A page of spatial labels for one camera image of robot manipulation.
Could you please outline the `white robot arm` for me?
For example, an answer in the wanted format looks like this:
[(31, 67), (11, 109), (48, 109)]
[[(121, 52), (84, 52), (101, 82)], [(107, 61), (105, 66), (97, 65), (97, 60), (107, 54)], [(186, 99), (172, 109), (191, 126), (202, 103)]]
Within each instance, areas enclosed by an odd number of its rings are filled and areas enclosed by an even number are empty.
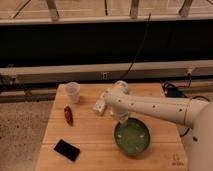
[(124, 81), (117, 81), (107, 89), (104, 101), (121, 123), (130, 112), (136, 112), (191, 128), (193, 143), (188, 171), (213, 171), (213, 102), (130, 95)]

